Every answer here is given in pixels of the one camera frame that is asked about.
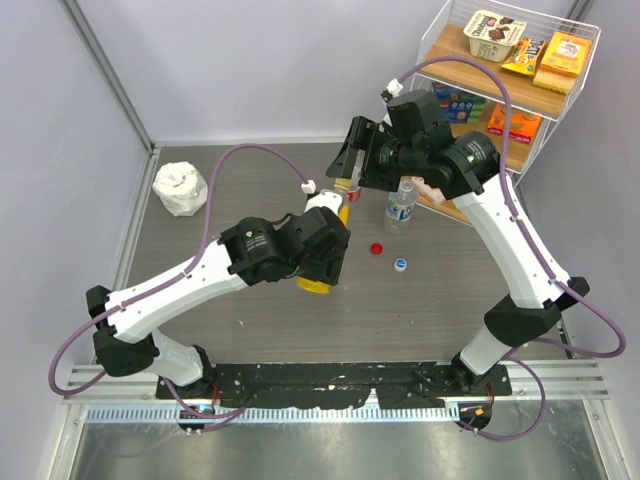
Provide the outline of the yellow bottle cap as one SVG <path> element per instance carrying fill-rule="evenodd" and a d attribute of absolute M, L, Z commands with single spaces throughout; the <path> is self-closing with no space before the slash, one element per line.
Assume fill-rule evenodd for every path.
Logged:
<path fill-rule="evenodd" d="M 351 188 L 351 180 L 344 178 L 336 178 L 334 182 L 334 187 L 337 190 L 348 191 Z"/>

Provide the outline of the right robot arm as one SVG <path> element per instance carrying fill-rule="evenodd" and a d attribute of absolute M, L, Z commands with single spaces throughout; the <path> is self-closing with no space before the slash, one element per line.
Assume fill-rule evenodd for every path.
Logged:
<path fill-rule="evenodd" d="M 482 132 L 453 134 L 436 95 L 415 90 L 388 98 L 388 117 L 352 119 L 329 178 L 355 176 L 362 188 L 395 192 L 404 177 L 420 177 L 441 191 L 471 221 L 498 265 L 509 289 L 484 316 L 484 326 L 452 359 L 457 391 L 472 395 L 512 349 L 556 326 L 575 300 L 565 286 L 588 293 L 588 282 L 565 270 L 544 270 L 552 255 L 516 203 L 509 176 L 500 173 L 501 155 Z"/>

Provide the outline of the white bottle cap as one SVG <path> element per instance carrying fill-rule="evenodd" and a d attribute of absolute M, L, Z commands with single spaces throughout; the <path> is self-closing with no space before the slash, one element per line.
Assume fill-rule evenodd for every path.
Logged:
<path fill-rule="evenodd" d="M 407 261 L 402 258 L 398 258 L 394 261 L 394 269 L 397 272 L 404 272 L 407 269 Z"/>

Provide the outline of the red cap clear bottle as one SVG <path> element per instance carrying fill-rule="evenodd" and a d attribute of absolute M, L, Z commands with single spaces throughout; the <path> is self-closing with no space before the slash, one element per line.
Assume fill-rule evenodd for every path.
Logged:
<path fill-rule="evenodd" d="M 355 204 L 359 201 L 362 194 L 362 189 L 360 187 L 353 188 L 347 191 L 347 200 L 350 204 Z"/>

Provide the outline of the yellow label bottle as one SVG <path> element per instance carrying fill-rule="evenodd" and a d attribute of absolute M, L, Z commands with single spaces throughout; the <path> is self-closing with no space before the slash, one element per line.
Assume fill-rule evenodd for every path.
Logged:
<path fill-rule="evenodd" d="M 332 210 L 344 226 L 348 225 L 350 212 L 349 188 L 351 181 L 349 179 L 338 178 L 334 182 L 332 190 L 324 189 L 319 195 L 319 200 L 308 200 L 305 210 L 309 210 L 316 206 L 325 206 Z M 297 277 L 297 286 L 302 290 L 314 294 L 328 294 L 331 286 L 321 281 L 313 281 L 305 277 Z"/>

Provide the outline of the clear bottle blue green label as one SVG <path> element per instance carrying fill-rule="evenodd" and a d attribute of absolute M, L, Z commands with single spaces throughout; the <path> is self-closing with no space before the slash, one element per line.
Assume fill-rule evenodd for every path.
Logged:
<path fill-rule="evenodd" d="M 395 192 L 387 198 L 384 225 L 391 233 L 400 233 L 408 226 L 419 192 L 411 177 L 403 177 Z"/>

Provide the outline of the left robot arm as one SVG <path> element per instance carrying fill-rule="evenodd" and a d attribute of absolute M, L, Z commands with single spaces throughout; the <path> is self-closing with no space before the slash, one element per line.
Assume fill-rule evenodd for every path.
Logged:
<path fill-rule="evenodd" d="M 108 293 L 108 316 L 93 335 L 97 359 L 111 377 L 150 372 L 202 398 L 214 382 L 206 353 L 168 338 L 160 327 L 202 303 L 261 282 L 301 277 L 334 286 L 350 236 L 327 207 L 288 214 L 280 223 L 244 218 L 200 257 Z"/>

